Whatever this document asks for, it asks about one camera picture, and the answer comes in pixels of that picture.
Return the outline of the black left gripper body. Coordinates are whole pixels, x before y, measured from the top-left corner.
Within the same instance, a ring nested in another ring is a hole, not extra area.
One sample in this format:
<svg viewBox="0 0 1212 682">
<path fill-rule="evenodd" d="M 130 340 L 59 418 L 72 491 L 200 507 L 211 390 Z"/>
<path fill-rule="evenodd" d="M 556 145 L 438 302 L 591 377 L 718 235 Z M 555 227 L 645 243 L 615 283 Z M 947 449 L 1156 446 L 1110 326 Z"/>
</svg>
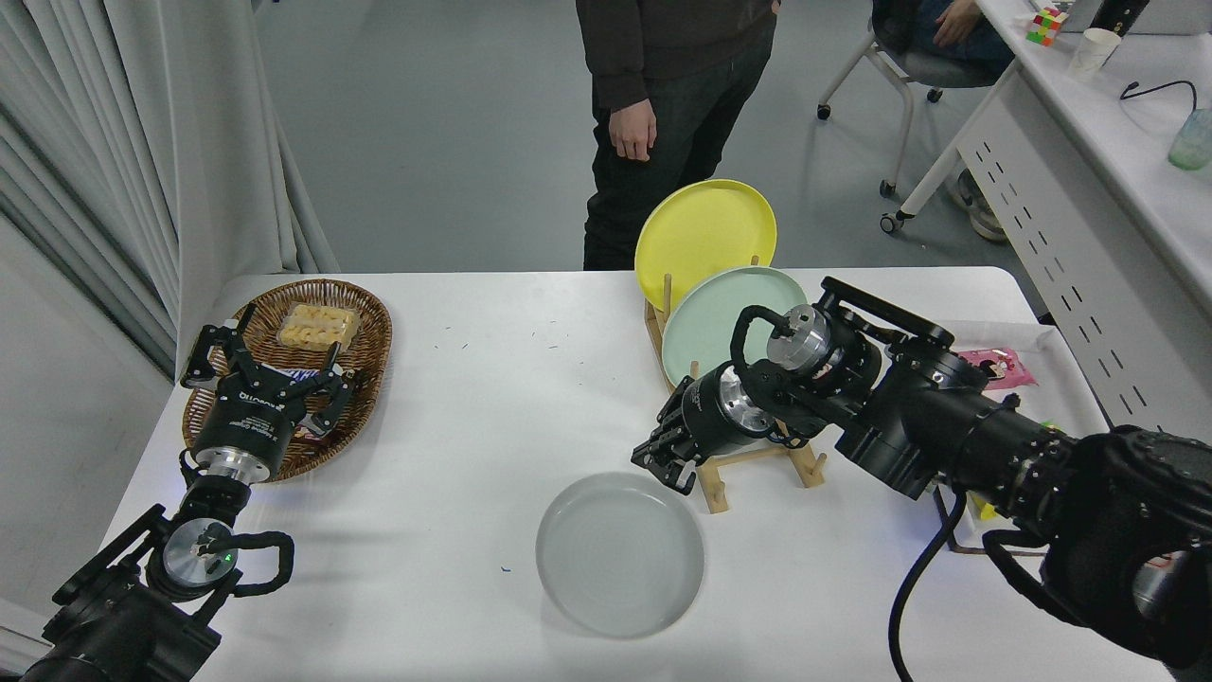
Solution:
<svg viewBox="0 0 1212 682">
<path fill-rule="evenodd" d="M 291 380 L 271 374 L 252 383 L 242 374 L 218 382 L 216 402 L 194 440 L 194 460 L 204 466 L 242 453 L 248 469 L 280 469 L 295 428 L 307 414 L 307 399 L 280 396 Z"/>
</svg>

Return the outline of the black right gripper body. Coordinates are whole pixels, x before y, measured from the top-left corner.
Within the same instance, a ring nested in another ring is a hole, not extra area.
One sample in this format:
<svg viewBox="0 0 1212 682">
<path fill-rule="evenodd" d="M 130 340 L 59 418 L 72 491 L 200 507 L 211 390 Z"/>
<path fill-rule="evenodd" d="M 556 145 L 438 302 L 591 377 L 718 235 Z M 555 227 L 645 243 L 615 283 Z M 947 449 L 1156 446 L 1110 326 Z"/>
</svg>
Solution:
<svg viewBox="0 0 1212 682">
<path fill-rule="evenodd" d="M 675 460 L 705 462 L 714 455 L 727 455 L 741 446 L 749 445 L 749 432 L 730 415 L 724 407 L 724 379 L 736 379 L 732 368 L 714 368 L 707 376 L 693 379 L 685 376 L 678 385 L 678 399 L 684 426 L 674 446 Z"/>
</svg>

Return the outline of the standing person's hand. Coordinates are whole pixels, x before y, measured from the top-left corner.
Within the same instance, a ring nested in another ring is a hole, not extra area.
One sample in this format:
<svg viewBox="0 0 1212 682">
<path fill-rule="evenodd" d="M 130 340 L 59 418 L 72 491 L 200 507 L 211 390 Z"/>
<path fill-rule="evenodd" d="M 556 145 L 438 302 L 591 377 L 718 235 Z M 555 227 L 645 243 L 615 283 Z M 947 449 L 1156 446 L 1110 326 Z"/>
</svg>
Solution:
<svg viewBox="0 0 1212 682">
<path fill-rule="evenodd" d="M 651 101 L 642 99 L 618 111 L 611 111 L 608 137 L 618 157 L 648 161 L 657 138 L 657 118 Z"/>
</svg>

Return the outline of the seated person's hand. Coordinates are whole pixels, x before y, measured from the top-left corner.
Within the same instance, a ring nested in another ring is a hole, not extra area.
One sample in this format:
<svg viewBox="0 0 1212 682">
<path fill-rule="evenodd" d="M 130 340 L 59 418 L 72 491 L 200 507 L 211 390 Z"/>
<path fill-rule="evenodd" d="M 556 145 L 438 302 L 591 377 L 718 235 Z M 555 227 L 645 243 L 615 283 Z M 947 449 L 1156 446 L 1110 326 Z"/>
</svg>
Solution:
<svg viewBox="0 0 1212 682">
<path fill-rule="evenodd" d="M 951 47 L 967 42 L 983 18 L 984 15 L 977 2 L 972 0 L 951 1 L 936 17 L 934 45 Z"/>
</svg>

